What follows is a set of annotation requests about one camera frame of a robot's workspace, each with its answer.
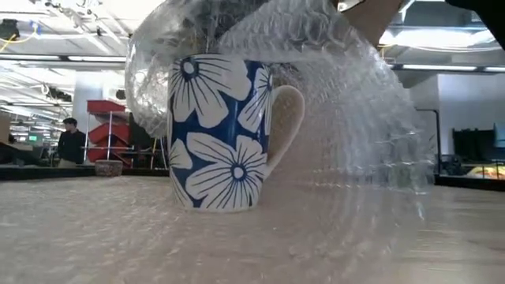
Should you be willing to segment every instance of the man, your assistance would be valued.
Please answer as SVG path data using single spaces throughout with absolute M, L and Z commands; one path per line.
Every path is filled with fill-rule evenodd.
M 60 156 L 60 168 L 71 168 L 80 165 L 84 161 L 84 145 L 86 135 L 77 129 L 77 120 L 67 118 L 63 121 L 65 132 L 58 142 L 58 154 Z

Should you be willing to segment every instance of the mug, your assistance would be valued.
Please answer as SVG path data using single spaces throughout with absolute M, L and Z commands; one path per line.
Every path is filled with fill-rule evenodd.
M 169 67 L 170 178 L 178 203 L 213 212 L 255 207 L 264 180 L 293 142 L 305 113 L 294 87 L 272 87 L 261 62 L 196 54 Z M 288 95 L 295 119 L 283 145 L 268 154 L 272 104 Z

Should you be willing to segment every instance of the white flower pattern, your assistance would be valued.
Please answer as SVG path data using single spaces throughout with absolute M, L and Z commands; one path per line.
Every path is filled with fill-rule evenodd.
M 260 128 L 261 121 L 265 117 L 265 135 L 270 135 L 271 105 L 272 105 L 272 76 L 268 68 L 259 68 L 256 71 L 254 88 L 257 94 L 245 105 L 238 115 L 238 122 L 248 131 L 255 133 Z
M 219 54 L 200 54 L 179 59 L 170 66 L 170 94 L 174 120 L 184 122 L 196 111 L 204 128 L 217 126 L 228 114 L 221 93 L 243 101 L 251 89 L 247 66 Z
M 174 184 L 175 196 L 183 204 L 191 203 L 192 201 L 190 200 L 188 194 L 184 191 L 181 182 L 179 182 L 179 180 L 177 179 L 177 177 L 173 172 L 174 168 L 186 169 L 186 170 L 190 170 L 191 168 L 193 168 L 193 161 L 191 160 L 191 157 L 189 157 L 189 153 L 186 150 L 184 143 L 182 143 L 182 141 L 179 139 L 177 139 L 170 148 L 169 164 L 170 164 L 170 178 L 172 179 L 172 182 Z
M 236 149 L 204 133 L 188 133 L 188 149 L 211 165 L 186 181 L 190 196 L 204 199 L 201 208 L 226 211 L 256 205 L 264 178 L 267 154 L 258 141 L 237 137 Z

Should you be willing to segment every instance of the table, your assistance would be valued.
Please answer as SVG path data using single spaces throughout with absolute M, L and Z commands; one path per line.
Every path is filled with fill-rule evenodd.
M 321 227 L 336 225 L 324 201 L 338 191 L 293 187 L 287 200 L 269 185 L 253 211 L 206 215 L 175 207 L 168 183 L 90 177 L 0 184 L 0 282 L 207 284 L 226 277 L 221 283 L 302 284 L 317 278 L 307 271 L 343 271 L 325 257 L 329 232 Z M 498 192 L 437 188 L 426 227 L 384 279 L 501 283 L 504 204 Z

